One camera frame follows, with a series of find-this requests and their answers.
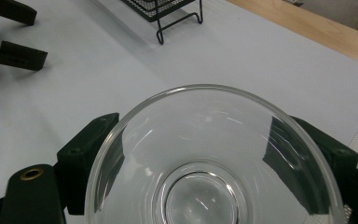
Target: circular glass base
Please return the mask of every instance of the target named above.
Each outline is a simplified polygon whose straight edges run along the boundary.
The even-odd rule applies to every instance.
[[[191,162],[174,170],[159,189],[157,223],[245,223],[239,182],[217,164]]]

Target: black wire stand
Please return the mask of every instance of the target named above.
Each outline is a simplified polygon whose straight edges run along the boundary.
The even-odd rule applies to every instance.
[[[202,24],[202,0],[200,1],[200,14],[197,12],[188,13],[179,20],[173,21],[166,26],[161,26],[160,19],[175,10],[184,7],[195,0],[122,0],[125,4],[131,7],[136,13],[142,16],[145,20],[149,22],[157,21],[158,30],[156,36],[158,42],[164,44],[164,35],[162,32],[171,26],[175,25],[180,21],[184,21],[187,18],[195,16],[199,24]]]

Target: clear glass bowl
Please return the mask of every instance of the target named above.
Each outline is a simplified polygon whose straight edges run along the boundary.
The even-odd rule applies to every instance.
[[[319,148],[276,106],[217,85],[184,86],[136,106],[93,164],[88,223],[344,222]]]

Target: metal ring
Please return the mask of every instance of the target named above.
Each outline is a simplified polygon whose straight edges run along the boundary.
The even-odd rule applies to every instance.
[[[20,179],[23,181],[33,180],[41,176],[45,171],[42,168],[34,168],[31,170],[27,170],[20,176]]]

